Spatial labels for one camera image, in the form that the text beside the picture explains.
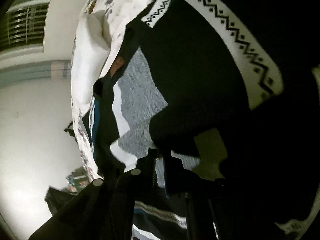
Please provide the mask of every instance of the black zigzag line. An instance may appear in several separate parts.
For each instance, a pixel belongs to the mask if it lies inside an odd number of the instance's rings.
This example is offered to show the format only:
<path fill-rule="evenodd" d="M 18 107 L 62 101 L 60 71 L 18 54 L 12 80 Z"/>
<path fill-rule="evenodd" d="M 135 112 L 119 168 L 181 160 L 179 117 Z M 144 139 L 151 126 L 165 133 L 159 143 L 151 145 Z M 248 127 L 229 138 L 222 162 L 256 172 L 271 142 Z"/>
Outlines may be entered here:
<path fill-rule="evenodd" d="M 246 42 L 246 41 L 241 41 L 238 39 L 240 30 L 238 28 L 232 28 L 229 26 L 229 16 L 218 15 L 218 6 L 216 4 L 207 3 L 207 0 L 202 0 L 202 2 L 203 2 L 203 6 L 212 7 L 212 10 L 214 9 L 214 16 L 216 18 L 221 18 L 226 21 L 226 26 L 227 26 L 226 30 L 236 32 L 235 42 L 245 45 L 245 50 L 244 50 L 243 54 L 248 55 L 248 56 L 253 56 L 253 57 L 250 57 L 251 58 L 250 63 L 253 65 L 259 66 L 263 69 L 262 74 L 260 76 L 259 83 L 258 83 L 259 86 L 262 89 L 264 89 L 266 92 L 268 92 L 270 95 L 272 95 L 273 91 L 269 87 L 267 87 L 264 83 L 269 68 L 267 66 L 255 61 L 255 59 L 258 57 L 259 54 L 248 52 L 250 43 Z"/>
<path fill-rule="evenodd" d="M 152 22 L 153 16 L 159 15 L 159 14 L 160 14 L 160 11 L 165 9 L 165 7 L 168 5 L 168 2 L 169 2 L 169 1 L 170 1 L 170 0 L 164 0 L 164 1 L 162 1 L 162 6 L 163 6 L 163 7 L 160 6 L 160 8 L 157 9 L 157 12 L 155 12 L 154 14 L 151 14 L 151 15 L 149 16 L 149 20 L 146 20 L 146 21 L 144 21 L 144 22 L 149 25 L 149 23 Z"/>

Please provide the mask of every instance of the beige wall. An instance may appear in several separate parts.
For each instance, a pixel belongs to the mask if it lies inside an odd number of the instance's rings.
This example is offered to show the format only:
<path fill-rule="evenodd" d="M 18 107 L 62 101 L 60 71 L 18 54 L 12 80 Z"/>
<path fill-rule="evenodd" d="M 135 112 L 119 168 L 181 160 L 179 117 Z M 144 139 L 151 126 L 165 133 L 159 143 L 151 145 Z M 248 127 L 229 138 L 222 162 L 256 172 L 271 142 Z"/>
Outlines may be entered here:
<path fill-rule="evenodd" d="M 0 61 L 0 69 L 32 62 L 71 59 L 78 17 L 87 0 L 51 0 L 44 32 L 44 53 Z"/>
<path fill-rule="evenodd" d="M 72 120 L 70 80 L 40 79 L 0 89 L 0 213 L 19 240 L 50 217 L 49 185 L 82 166 L 75 140 L 63 130 Z"/>

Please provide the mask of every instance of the round button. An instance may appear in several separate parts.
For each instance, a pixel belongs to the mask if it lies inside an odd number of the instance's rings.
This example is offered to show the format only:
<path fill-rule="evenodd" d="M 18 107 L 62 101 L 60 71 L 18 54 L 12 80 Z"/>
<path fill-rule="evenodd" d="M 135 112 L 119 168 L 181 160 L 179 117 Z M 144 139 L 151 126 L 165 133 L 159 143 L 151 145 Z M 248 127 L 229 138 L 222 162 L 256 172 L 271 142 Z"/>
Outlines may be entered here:
<path fill-rule="evenodd" d="M 139 170 L 139 169 L 133 169 L 132 171 L 131 171 L 131 174 L 132 175 L 139 175 L 141 173 L 141 171 Z"/>
<path fill-rule="evenodd" d="M 93 181 L 93 185 L 95 185 L 96 187 L 101 186 L 103 184 L 103 180 L 102 179 L 95 179 Z"/>

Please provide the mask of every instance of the brown patch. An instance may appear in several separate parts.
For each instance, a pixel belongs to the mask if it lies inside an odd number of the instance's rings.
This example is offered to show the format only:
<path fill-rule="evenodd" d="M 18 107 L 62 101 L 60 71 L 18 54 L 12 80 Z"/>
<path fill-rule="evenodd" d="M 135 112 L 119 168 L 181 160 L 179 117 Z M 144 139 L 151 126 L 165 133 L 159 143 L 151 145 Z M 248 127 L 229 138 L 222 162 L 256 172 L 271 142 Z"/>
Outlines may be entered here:
<path fill-rule="evenodd" d="M 124 63 L 125 60 L 123 57 L 117 57 L 110 67 L 110 76 L 113 77 L 113 75 L 117 72 L 119 68 L 121 68 L 124 65 Z"/>
<path fill-rule="evenodd" d="M 92 4 L 90 5 L 89 11 L 88 11 L 89 14 L 92 14 L 93 9 L 96 6 L 96 3 L 97 3 L 97 0 L 92 1 Z"/>

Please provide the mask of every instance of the wall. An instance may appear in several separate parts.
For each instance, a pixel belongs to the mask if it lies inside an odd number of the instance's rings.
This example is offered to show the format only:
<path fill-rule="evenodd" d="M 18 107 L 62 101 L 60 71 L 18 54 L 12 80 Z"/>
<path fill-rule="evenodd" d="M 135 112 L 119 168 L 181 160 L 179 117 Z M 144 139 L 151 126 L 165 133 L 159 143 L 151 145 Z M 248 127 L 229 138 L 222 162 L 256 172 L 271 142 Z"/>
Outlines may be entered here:
<path fill-rule="evenodd" d="M 0 61 L 0 69 L 48 60 L 71 59 L 79 13 L 87 0 L 51 0 L 44 33 L 44 52 Z"/>
<path fill-rule="evenodd" d="M 72 120 L 70 80 L 40 79 L 0 89 L 0 213 L 26 240 L 51 214 L 48 186 L 62 188 L 82 165 L 63 129 Z"/>

